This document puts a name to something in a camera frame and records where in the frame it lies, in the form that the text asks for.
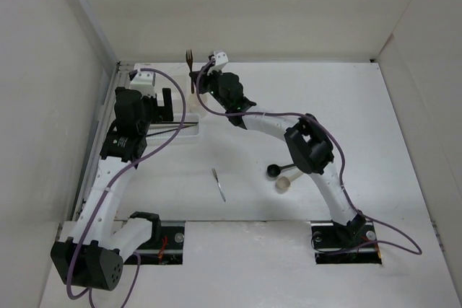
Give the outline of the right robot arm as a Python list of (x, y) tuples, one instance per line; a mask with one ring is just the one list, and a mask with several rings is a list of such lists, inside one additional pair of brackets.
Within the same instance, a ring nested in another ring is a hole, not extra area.
[(224, 109), (222, 114), (236, 127), (265, 133), (282, 140), (296, 168), (308, 175), (323, 196), (334, 225), (339, 247), (351, 247), (361, 235), (366, 220), (346, 197), (334, 165), (334, 146), (327, 130), (307, 113), (265, 111), (243, 93), (239, 76), (212, 71), (205, 65), (188, 74), (198, 95), (209, 93)]

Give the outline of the white perforated flat tray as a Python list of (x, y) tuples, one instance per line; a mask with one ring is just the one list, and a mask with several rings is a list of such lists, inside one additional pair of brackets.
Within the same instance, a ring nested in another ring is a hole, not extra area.
[(201, 117), (196, 113), (187, 113), (183, 126), (180, 127), (181, 114), (174, 114), (173, 122), (151, 124), (147, 134), (149, 146), (160, 145), (168, 140), (178, 128), (178, 135), (173, 139), (173, 144), (192, 144), (198, 141), (201, 135)]

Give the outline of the small silver fork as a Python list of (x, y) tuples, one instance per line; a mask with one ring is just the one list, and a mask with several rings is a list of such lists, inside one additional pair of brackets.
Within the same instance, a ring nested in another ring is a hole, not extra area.
[(226, 203), (226, 197), (224, 195), (224, 192), (223, 192), (223, 189), (222, 189), (222, 186), (220, 184), (220, 181), (219, 181), (219, 177), (218, 177), (218, 174), (217, 174), (217, 171), (215, 170), (215, 168), (212, 168), (212, 174), (214, 176), (214, 179), (216, 180), (216, 183), (217, 183), (217, 187), (218, 187), (218, 190), (219, 190), (219, 194), (223, 200), (223, 202)]

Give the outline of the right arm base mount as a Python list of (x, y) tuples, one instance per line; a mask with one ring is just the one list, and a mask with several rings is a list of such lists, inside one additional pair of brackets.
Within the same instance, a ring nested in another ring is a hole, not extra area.
[(317, 265), (382, 264), (376, 240), (375, 227), (367, 222), (364, 229), (352, 240), (340, 240), (332, 222), (311, 224), (311, 246)]

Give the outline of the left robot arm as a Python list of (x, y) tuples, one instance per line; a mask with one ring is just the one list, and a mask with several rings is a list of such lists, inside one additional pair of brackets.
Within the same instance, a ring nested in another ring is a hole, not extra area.
[(113, 231), (113, 222), (146, 150), (149, 127), (173, 120), (169, 88), (162, 89), (162, 105), (153, 95), (125, 87), (117, 88), (115, 95), (115, 119), (103, 142), (90, 194), (67, 239), (54, 242), (51, 249), (64, 284), (105, 291), (118, 285), (123, 264), (140, 245), (151, 248), (161, 241), (157, 214), (135, 212), (118, 231)]

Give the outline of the white perforated square box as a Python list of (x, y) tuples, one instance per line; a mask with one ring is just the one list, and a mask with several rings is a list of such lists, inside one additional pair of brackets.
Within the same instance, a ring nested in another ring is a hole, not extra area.
[(189, 91), (189, 77), (186, 75), (176, 75), (173, 76), (173, 80), (178, 85), (178, 88), (173, 84), (171, 88), (172, 104), (173, 104), (173, 113), (182, 113), (183, 112), (183, 102), (180, 95), (179, 89), (181, 89), (185, 99), (187, 99)]

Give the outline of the cream spoon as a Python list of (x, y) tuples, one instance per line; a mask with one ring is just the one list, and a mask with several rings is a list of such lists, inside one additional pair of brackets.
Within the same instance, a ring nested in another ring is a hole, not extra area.
[(275, 188), (276, 188), (277, 193), (279, 194), (286, 193), (290, 189), (292, 182), (303, 175), (304, 175), (303, 172), (297, 172), (291, 176), (279, 177), (275, 182)]

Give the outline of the cream cylindrical cup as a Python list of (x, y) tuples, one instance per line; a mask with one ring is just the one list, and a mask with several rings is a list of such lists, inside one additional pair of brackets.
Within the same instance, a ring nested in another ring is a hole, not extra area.
[(189, 113), (196, 114), (199, 118), (207, 116), (208, 111), (204, 108), (207, 105), (207, 96), (197, 93), (189, 94), (187, 97), (187, 106)]

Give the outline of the black spoon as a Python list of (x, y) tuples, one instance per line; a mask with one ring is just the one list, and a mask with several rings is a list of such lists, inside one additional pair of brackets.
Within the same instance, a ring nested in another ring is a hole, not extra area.
[(277, 164), (270, 164), (266, 168), (266, 176), (267, 176), (267, 178), (269, 178), (271, 180), (275, 180), (280, 176), (280, 174), (283, 171), (290, 170), (290, 169), (292, 169), (294, 167), (295, 167), (295, 164), (287, 164), (287, 165), (283, 165), (283, 166), (279, 166)]

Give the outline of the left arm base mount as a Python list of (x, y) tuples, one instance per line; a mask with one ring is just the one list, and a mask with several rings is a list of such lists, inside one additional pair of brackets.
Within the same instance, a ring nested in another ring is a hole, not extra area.
[(163, 221), (160, 236), (151, 237), (136, 249), (141, 265), (182, 265), (185, 235), (184, 221)]

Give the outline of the black thin chopstick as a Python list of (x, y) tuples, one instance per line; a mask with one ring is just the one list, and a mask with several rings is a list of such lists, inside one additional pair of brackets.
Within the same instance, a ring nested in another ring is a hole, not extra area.
[(148, 139), (161, 139), (161, 138), (168, 138), (172, 136), (178, 129), (178, 138), (188, 138), (192, 136), (197, 136), (199, 134), (199, 125), (196, 126), (189, 126), (189, 127), (177, 127), (177, 128), (152, 128), (149, 130), (147, 134)]

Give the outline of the brown wooden fork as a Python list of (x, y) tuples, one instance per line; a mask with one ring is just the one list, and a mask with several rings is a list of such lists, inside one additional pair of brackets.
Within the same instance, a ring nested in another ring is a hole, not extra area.
[(195, 82), (194, 82), (194, 79), (192, 77), (192, 73), (193, 73), (193, 51), (191, 49), (188, 49), (186, 51), (185, 59), (186, 59), (187, 67), (189, 69), (189, 74), (188, 75), (190, 76), (190, 79), (191, 79), (191, 94), (194, 94), (195, 93)]

